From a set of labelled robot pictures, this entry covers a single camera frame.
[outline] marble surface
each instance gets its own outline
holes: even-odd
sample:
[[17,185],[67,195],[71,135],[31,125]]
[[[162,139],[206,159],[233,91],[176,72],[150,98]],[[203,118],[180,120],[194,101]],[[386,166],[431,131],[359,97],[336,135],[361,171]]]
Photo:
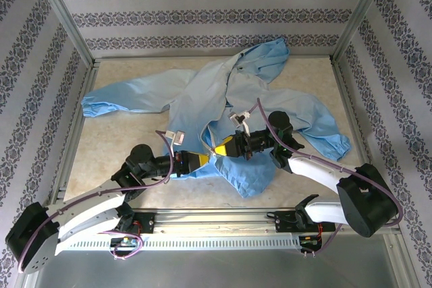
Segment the marble surface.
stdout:
[[[101,63],[94,89],[112,82],[156,74],[171,68],[199,69],[214,57],[106,60]],[[317,96],[336,118],[341,133],[347,135],[352,150],[340,162],[358,165],[359,159],[344,106],[328,57],[290,57],[282,73],[270,88],[291,88]],[[109,179],[139,143],[148,144],[155,156],[162,153],[162,141],[155,129],[165,130],[166,111],[160,114],[114,112],[86,118],[67,185],[65,199],[73,198]],[[309,152],[317,153],[300,135],[297,141]],[[244,199],[222,177],[171,180],[145,191],[130,202],[132,208],[256,208],[294,207],[311,194],[334,197],[331,190],[303,176],[277,170],[275,179],[258,196]]]

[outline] wall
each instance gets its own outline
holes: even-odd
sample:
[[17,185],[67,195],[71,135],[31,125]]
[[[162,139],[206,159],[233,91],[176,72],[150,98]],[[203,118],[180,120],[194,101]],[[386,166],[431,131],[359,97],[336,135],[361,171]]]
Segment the wall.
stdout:
[[227,55],[285,37],[331,54],[358,0],[64,0],[94,57]]
[[422,287],[432,287],[431,2],[374,0],[340,62],[368,156],[404,207]]
[[0,287],[13,287],[4,237],[49,196],[86,66],[48,0],[0,0],[0,31]]

